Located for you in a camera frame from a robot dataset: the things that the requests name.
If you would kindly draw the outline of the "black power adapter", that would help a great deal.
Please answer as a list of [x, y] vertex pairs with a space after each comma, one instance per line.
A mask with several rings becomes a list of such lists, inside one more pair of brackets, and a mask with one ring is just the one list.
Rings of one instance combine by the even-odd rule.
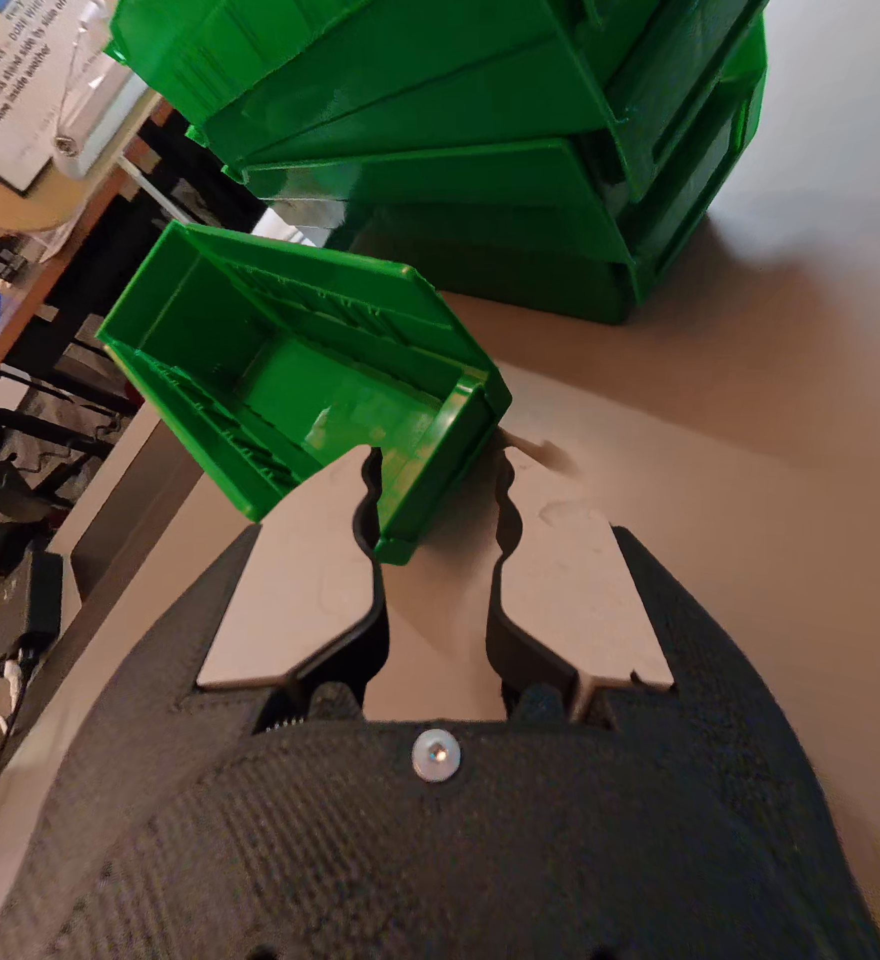
[[7, 579], [0, 601], [0, 652], [42, 654], [62, 626], [63, 558], [32, 551]]

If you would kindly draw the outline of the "brown wooden table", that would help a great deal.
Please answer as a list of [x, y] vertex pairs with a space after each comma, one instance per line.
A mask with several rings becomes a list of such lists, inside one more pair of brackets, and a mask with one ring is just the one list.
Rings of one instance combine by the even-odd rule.
[[[139, 161], [148, 151], [145, 143], [138, 138], [130, 154], [123, 158], [131, 162]], [[118, 169], [97, 191], [88, 205], [66, 225], [71, 227], [62, 246], [55, 255], [44, 263], [34, 263], [26, 271], [24, 278], [17, 282], [11, 294], [3, 294], [3, 307], [0, 317], [0, 367], [13, 347], [30, 318], [34, 316], [53, 286], [62, 276], [72, 258], [86, 241], [107, 206], [130, 182], [125, 169], [118, 163]]]

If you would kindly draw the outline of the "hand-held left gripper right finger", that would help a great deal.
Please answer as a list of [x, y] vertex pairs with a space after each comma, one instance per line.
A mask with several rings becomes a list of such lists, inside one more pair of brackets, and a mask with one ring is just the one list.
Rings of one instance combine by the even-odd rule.
[[510, 713], [548, 686], [566, 717], [594, 696], [666, 692], [674, 677], [610, 522], [564, 475], [515, 446], [501, 453], [486, 653]]

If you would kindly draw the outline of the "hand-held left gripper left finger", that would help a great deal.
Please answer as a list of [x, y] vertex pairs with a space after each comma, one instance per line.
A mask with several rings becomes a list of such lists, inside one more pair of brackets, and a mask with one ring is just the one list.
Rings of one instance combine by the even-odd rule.
[[355, 446], [259, 522], [199, 688], [270, 688], [308, 702], [321, 685], [338, 683], [364, 700], [389, 653], [374, 557], [381, 462], [378, 448]]

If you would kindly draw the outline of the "light grey desk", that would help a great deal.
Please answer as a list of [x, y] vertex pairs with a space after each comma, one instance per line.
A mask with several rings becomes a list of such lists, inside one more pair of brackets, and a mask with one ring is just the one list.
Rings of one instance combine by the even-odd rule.
[[[825, 786], [880, 927], [880, 2], [769, 2], [758, 131], [625, 326], [447, 297], [503, 371], [509, 441], [630, 529], [746, 654]], [[0, 909], [121, 657], [247, 526], [141, 412], [53, 549], [125, 547], [97, 627], [0, 774]], [[371, 719], [502, 715], [483, 632], [497, 452], [384, 571]]]

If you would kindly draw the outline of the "green plastic bin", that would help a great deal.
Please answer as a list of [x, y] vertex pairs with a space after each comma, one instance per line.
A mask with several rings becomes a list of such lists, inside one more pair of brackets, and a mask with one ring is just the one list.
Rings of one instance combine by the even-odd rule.
[[616, 326], [646, 302], [707, 207], [676, 200], [626, 232], [584, 206], [358, 203], [339, 239], [357, 254], [415, 268], [438, 290]]
[[766, 2], [123, 1], [109, 53], [241, 176], [600, 135], [637, 201]]
[[266, 201], [476, 205], [571, 211], [590, 218], [614, 259], [660, 272], [686, 243], [758, 126], [765, 72], [727, 76], [710, 93], [640, 199], [601, 171], [608, 135], [412, 150], [286, 164], [242, 174]]
[[97, 337], [250, 522], [358, 446], [404, 566], [512, 397], [413, 267], [171, 222]]

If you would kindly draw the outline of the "pale wooden board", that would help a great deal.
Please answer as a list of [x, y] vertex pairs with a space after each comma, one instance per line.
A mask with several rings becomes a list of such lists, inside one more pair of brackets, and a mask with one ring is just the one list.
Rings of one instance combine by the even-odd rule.
[[141, 96], [133, 112], [83, 179], [73, 180], [51, 165], [23, 196], [0, 182], [0, 237], [44, 233], [71, 221], [118, 169], [118, 157], [129, 155], [134, 149], [139, 142], [138, 131], [144, 123], [152, 120], [161, 126], [171, 111], [169, 102], [158, 93], [148, 92]]

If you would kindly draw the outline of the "printed instruction sheet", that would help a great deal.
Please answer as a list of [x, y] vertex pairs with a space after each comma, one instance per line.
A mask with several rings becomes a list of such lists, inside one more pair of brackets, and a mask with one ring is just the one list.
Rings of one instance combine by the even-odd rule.
[[114, 2], [0, 2], [0, 184], [29, 192], [107, 72]]

